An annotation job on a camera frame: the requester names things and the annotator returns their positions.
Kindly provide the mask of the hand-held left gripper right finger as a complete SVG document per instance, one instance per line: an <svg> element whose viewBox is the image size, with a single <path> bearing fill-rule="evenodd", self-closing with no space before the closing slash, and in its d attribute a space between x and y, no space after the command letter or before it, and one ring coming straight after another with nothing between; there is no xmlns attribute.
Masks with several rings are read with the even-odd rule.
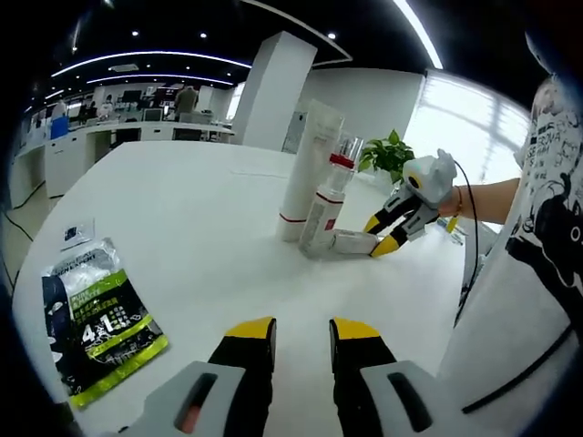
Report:
<svg viewBox="0 0 583 437"><path fill-rule="evenodd" d="M333 400L345 436L481 436L443 384L399 361L379 332L356 320L329 320Z"/></svg>

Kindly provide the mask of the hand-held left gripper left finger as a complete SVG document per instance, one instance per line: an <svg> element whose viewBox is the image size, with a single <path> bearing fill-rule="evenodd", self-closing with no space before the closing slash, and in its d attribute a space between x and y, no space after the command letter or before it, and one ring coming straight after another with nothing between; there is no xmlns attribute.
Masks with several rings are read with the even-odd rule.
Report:
<svg viewBox="0 0 583 437"><path fill-rule="evenodd" d="M276 319L229 329L207 361L194 361L145 400L122 436L262 436L272 401Z"/></svg>

